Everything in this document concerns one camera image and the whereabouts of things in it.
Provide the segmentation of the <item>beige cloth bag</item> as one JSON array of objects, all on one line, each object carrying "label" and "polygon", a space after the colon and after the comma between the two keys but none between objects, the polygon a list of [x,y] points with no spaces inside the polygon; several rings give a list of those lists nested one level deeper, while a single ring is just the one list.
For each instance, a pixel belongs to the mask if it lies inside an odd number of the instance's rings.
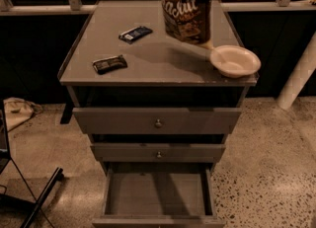
[{"label": "beige cloth bag", "polygon": [[7,129],[12,130],[43,111],[41,105],[21,98],[8,98],[4,100]]}]

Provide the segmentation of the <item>grey drawer cabinet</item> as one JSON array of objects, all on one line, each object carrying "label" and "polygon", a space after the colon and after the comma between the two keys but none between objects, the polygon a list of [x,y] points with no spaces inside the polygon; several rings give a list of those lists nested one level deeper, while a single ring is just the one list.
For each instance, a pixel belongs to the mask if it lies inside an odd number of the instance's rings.
[{"label": "grey drawer cabinet", "polygon": [[[132,44],[119,35],[138,26],[153,31]],[[95,60],[122,55],[127,63],[99,75]],[[230,79],[209,61],[207,50],[166,35],[163,11],[157,0],[102,1],[89,18],[59,72],[75,108],[237,108],[258,76]],[[225,134],[86,134],[94,143],[224,144]],[[122,164],[204,165],[216,163],[105,162],[109,169]]]}]

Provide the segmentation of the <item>brown chip bag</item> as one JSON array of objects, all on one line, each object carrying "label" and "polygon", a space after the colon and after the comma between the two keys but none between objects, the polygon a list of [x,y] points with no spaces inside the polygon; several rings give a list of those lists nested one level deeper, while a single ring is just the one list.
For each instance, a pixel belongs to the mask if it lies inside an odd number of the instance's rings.
[{"label": "brown chip bag", "polygon": [[161,5],[170,37],[210,48],[210,0],[161,0]]}]

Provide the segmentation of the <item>white diagonal pole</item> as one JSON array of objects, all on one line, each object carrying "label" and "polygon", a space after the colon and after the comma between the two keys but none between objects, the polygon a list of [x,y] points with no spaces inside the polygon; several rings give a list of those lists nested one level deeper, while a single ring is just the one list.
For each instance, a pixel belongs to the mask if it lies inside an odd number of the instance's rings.
[{"label": "white diagonal pole", "polygon": [[315,70],[316,32],[312,36],[310,42],[308,42],[300,59],[276,99],[276,103],[281,109],[288,110],[292,106]]}]

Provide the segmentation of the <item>white paper bowl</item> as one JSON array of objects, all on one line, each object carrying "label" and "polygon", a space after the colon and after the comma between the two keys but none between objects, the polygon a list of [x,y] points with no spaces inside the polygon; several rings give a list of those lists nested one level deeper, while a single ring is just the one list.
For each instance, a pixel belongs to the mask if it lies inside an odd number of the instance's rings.
[{"label": "white paper bowl", "polygon": [[229,78],[249,76],[261,68],[261,61],[254,52],[237,45],[213,48],[209,60],[222,75]]}]

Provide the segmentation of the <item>middle grey drawer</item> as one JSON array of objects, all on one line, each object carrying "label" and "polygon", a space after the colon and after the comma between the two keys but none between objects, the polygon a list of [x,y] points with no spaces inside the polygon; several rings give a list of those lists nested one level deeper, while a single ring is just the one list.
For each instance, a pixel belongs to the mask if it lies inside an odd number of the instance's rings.
[{"label": "middle grey drawer", "polygon": [[224,144],[94,143],[91,150],[98,161],[215,163]]}]

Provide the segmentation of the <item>dark green snack bar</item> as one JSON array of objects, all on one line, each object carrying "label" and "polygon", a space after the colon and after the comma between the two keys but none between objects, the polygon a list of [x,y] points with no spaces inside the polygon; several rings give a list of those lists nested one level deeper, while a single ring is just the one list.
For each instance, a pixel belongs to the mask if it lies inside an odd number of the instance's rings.
[{"label": "dark green snack bar", "polygon": [[127,63],[122,55],[95,60],[92,62],[92,65],[99,75],[127,67]]}]

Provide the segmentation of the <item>blue snack bar wrapper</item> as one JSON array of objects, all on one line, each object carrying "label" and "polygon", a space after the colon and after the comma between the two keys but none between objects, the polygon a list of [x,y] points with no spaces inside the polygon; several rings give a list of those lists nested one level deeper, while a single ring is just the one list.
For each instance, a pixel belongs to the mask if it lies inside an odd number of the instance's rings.
[{"label": "blue snack bar wrapper", "polygon": [[146,28],[144,26],[138,26],[135,28],[132,28],[118,36],[118,38],[122,41],[125,41],[129,44],[134,43],[135,41],[144,38],[145,36],[152,34],[153,31],[149,28]]}]

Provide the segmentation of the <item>bottom grey open drawer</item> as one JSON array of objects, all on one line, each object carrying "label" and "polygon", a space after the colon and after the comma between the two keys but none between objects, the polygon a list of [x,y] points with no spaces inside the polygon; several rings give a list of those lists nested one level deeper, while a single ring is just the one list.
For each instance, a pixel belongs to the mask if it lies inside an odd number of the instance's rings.
[{"label": "bottom grey open drawer", "polygon": [[122,164],[109,169],[95,228],[224,228],[204,165]]}]

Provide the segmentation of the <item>top grey drawer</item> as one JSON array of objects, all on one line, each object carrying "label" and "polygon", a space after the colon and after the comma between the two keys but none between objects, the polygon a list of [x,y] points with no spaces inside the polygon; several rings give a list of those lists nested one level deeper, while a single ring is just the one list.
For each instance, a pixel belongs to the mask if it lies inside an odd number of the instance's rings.
[{"label": "top grey drawer", "polygon": [[241,114],[237,108],[75,108],[88,134],[225,134]]}]

